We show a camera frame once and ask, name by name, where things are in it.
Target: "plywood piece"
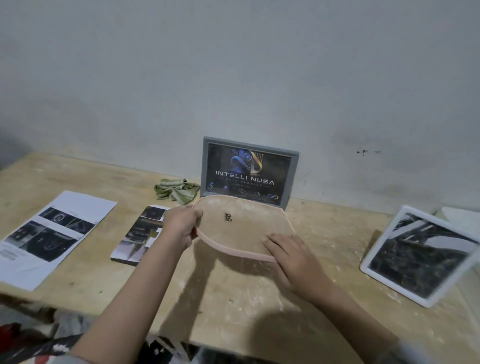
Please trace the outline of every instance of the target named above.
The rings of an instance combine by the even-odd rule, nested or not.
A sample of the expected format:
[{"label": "plywood piece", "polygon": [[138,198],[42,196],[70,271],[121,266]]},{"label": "plywood piece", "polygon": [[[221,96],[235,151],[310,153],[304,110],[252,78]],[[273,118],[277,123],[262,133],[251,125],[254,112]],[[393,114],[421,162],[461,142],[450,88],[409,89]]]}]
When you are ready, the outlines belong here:
[{"label": "plywood piece", "polygon": [[[152,187],[162,178],[178,176],[44,153],[0,170],[2,237],[63,190],[118,201],[37,289],[0,283],[0,292],[100,314],[133,272],[110,261],[110,254],[145,207],[158,204]],[[178,206],[169,200],[162,205]],[[391,216],[296,198],[285,214],[328,276],[383,325],[439,363],[480,362],[479,326],[456,287],[427,309],[360,272],[369,242]],[[322,313],[279,289],[266,263],[229,256],[203,242],[194,243],[178,262],[150,328],[158,331],[280,364],[361,364]]]},{"label": "plywood piece", "polygon": [[204,212],[197,222],[198,236],[214,249],[241,258],[275,262],[262,238],[295,233],[284,211],[275,206],[214,195],[202,198],[194,208]]}]

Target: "gray picture frame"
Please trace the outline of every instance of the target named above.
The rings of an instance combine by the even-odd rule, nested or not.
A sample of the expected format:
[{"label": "gray picture frame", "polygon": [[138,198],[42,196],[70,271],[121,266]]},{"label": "gray picture frame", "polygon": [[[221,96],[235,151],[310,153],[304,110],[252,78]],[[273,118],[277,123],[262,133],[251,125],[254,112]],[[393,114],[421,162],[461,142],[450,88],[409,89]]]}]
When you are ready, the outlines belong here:
[{"label": "gray picture frame", "polygon": [[202,156],[202,179],[201,179],[201,183],[200,183],[200,196],[201,197],[216,194],[216,193],[213,193],[213,192],[208,192],[206,190],[208,146],[210,144],[216,144],[216,145],[220,145],[220,146],[229,146],[229,147],[232,147],[232,148],[251,149],[251,150],[254,150],[254,151],[261,152],[261,153],[290,157],[291,158],[290,159],[290,165],[288,167],[287,177],[285,178],[285,187],[283,189],[282,198],[280,200],[280,205],[265,203],[266,205],[277,206],[277,207],[280,207],[280,208],[285,210],[285,208],[287,207],[288,200],[290,198],[290,193],[291,193],[292,186],[293,186],[293,179],[295,177],[295,171],[297,170],[297,164],[298,164],[299,155],[300,155],[299,152],[295,152],[293,150],[272,148],[272,147],[269,147],[269,146],[259,146],[259,145],[256,145],[256,144],[241,143],[241,142],[236,142],[236,141],[228,140],[228,139],[212,138],[212,137],[205,136],[204,137],[204,144],[203,144],[203,156]]}]

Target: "white picture frame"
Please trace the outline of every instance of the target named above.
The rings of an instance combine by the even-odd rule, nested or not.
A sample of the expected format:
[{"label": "white picture frame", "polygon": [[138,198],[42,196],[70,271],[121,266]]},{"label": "white picture frame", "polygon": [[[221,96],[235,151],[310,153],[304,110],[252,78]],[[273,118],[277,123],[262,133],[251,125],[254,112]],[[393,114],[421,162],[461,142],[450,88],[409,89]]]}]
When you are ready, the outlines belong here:
[{"label": "white picture frame", "polygon": [[[412,223],[409,224],[408,222],[405,222],[406,214],[408,214],[408,217],[412,219],[411,220]],[[407,223],[408,225],[402,226],[402,224],[400,224],[401,227],[396,229],[397,225],[399,225],[401,221],[402,221],[402,224]],[[408,247],[407,244],[410,244],[410,247],[412,247],[411,245],[412,242],[406,239],[408,239],[409,237],[414,237],[413,239],[415,239],[415,237],[418,236],[418,235],[415,235],[415,232],[419,232],[419,235],[422,235],[429,228],[435,229],[435,226],[432,226],[432,224],[436,225],[437,227],[447,229],[455,234],[461,235],[462,238],[465,238],[465,240],[463,240],[457,237],[446,237],[445,235],[442,235],[441,233],[439,233],[438,235],[431,236],[430,238],[425,240],[425,243],[420,243],[415,241],[413,242],[421,245],[427,245],[430,251],[432,251],[431,248],[436,248],[441,250],[448,249],[449,252],[452,252],[453,250],[455,250],[455,252],[453,252],[452,254],[455,256],[458,256],[458,258],[456,259],[457,260],[463,259],[458,263],[455,262],[455,266],[451,266],[449,268],[451,269],[451,272],[448,272],[448,275],[446,277],[441,278],[441,282],[438,283],[438,285],[436,285],[435,288],[432,288],[431,286],[429,289],[425,289],[425,288],[421,289],[421,293],[415,293],[412,290],[406,289],[405,284],[402,286],[401,284],[398,284],[397,282],[395,282],[392,276],[390,278],[387,277],[385,272],[384,272],[384,275],[379,273],[380,271],[379,262],[382,262],[380,260],[381,257],[387,254],[387,249],[390,249],[392,246],[395,246],[396,248],[399,247],[398,249],[400,249],[400,245],[395,245],[399,242],[403,244],[403,247],[405,246]],[[393,242],[393,239],[400,237],[402,235],[405,237],[407,233],[412,233],[412,234],[408,238],[400,239],[396,242]],[[432,240],[432,238],[438,238],[438,237],[441,237],[441,239],[436,239],[434,243],[433,242],[434,240]],[[449,247],[445,247],[443,243],[446,241],[446,238],[455,239],[456,248],[461,246],[461,249],[450,249]],[[372,261],[375,259],[377,254],[379,254],[379,252],[381,255],[379,255],[379,257],[375,260],[375,262],[371,266]],[[393,260],[395,261],[397,261],[396,260],[397,258],[403,259],[403,257],[400,258],[395,254],[390,254],[390,256],[392,256]],[[397,291],[398,293],[415,301],[416,303],[424,307],[431,307],[448,291],[448,289],[452,285],[454,285],[457,282],[457,280],[462,276],[463,273],[465,273],[470,267],[472,267],[476,262],[478,262],[479,258],[480,258],[480,238],[479,237],[474,236],[473,234],[467,231],[456,228],[452,226],[450,223],[448,223],[447,221],[436,218],[435,216],[429,215],[413,207],[404,205],[401,207],[398,214],[393,218],[393,220],[390,222],[390,224],[385,229],[383,234],[378,238],[378,240],[372,246],[370,251],[367,253],[362,263],[360,264],[360,270],[363,273],[369,275],[370,277],[380,281],[386,286]]]}]

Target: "green cloth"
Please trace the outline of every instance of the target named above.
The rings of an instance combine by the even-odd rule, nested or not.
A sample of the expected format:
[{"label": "green cloth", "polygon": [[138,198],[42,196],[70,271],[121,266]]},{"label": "green cloth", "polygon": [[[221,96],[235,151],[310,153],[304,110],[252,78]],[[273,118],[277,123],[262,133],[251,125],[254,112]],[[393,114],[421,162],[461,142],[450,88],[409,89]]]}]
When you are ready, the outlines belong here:
[{"label": "green cloth", "polygon": [[178,201],[181,205],[191,202],[196,196],[200,185],[183,180],[168,180],[163,178],[160,184],[154,187],[158,200],[165,200],[169,196],[172,201]]}]

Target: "picture frame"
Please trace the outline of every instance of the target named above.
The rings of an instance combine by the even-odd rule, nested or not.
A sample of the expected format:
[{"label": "picture frame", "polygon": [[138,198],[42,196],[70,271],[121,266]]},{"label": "picture frame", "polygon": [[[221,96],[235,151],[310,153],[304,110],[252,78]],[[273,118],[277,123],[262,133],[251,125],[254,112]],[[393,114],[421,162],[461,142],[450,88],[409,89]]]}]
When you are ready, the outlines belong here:
[{"label": "picture frame", "polygon": [[299,152],[204,137],[200,196],[224,194],[285,210]]},{"label": "picture frame", "polygon": [[428,308],[479,258],[479,237],[404,205],[360,270]]}]

